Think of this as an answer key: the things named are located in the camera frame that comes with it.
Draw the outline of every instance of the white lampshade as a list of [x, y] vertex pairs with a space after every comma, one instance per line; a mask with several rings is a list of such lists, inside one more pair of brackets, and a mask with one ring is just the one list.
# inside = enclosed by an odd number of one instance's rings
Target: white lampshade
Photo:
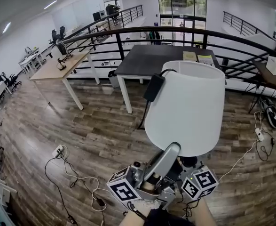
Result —
[[199, 156], [218, 142], [225, 94], [224, 73], [210, 65], [171, 61], [172, 68], [151, 103], [145, 120], [147, 136], [162, 150], [172, 142], [181, 145], [179, 156]]

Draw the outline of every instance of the wooden floor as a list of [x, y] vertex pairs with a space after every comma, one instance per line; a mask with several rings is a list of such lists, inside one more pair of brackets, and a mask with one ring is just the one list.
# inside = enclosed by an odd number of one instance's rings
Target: wooden floor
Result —
[[[61, 82], [39, 84], [51, 101], [47, 105], [33, 84], [21, 78], [22, 86], [11, 97], [6, 95], [8, 100], [0, 111], [5, 181], [18, 191], [13, 197], [14, 209], [21, 225], [69, 226], [58, 190], [44, 174], [46, 162], [59, 144], [66, 145], [74, 169], [81, 177], [97, 177], [101, 188], [106, 188], [106, 181], [119, 169], [134, 161], [147, 162], [158, 149], [145, 131], [136, 130], [145, 107], [142, 95], [146, 85], [138, 81], [126, 83], [133, 106], [133, 114], [129, 115], [120, 90], [113, 90], [107, 81], [101, 85], [70, 81], [84, 106], [81, 111]], [[251, 100], [248, 95], [226, 92], [220, 140], [202, 156], [218, 178], [256, 139], [254, 116], [247, 113]], [[266, 121], [263, 127], [276, 139], [276, 131]], [[269, 138], [265, 144], [269, 151]], [[66, 207], [79, 225], [101, 224], [102, 214], [91, 209], [91, 194], [83, 183], [69, 188], [73, 178], [65, 174], [63, 160], [49, 163], [47, 173], [60, 186]], [[86, 184], [90, 189], [96, 187], [93, 179], [87, 179]], [[124, 209], [108, 192], [99, 191], [98, 195], [108, 204], [104, 211], [106, 226], [118, 225]], [[276, 145], [266, 162], [260, 161], [254, 148], [206, 201], [218, 225], [276, 226]], [[182, 208], [174, 203], [169, 210], [183, 216]]]

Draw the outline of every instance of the dark gray table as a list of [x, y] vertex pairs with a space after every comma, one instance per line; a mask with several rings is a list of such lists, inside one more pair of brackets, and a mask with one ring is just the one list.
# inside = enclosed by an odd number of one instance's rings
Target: dark gray table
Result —
[[139, 79], [140, 83], [143, 82], [143, 79], [150, 80], [155, 73], [161, 73], [162, 67], [166, 62], [183, 60], [183, 51], [195, 52], [196, 56], [211, 55], [215, 67], [221, 69], [212, 50], [188, 46], [134, 45], [115, 71], [126, 109], [129, 114], [131, 114], [133, 110], [129, 101], [124, 79]]

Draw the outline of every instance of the power outlet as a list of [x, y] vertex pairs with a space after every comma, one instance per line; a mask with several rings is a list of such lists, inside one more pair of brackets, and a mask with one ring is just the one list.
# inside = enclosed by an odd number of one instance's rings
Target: power outlet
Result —
[[257, 137], [258, 137], [259, 141], [263, 141], [264, 140], [264, 136], [262, 135], [260, 129], [256, 128], [255, 132], [257, 134]]
[[60, 153], [63, 152], [63, 146], [59, 145], [53, 152], [52, 152], [52, 156], [53, 157], [57, 157]]

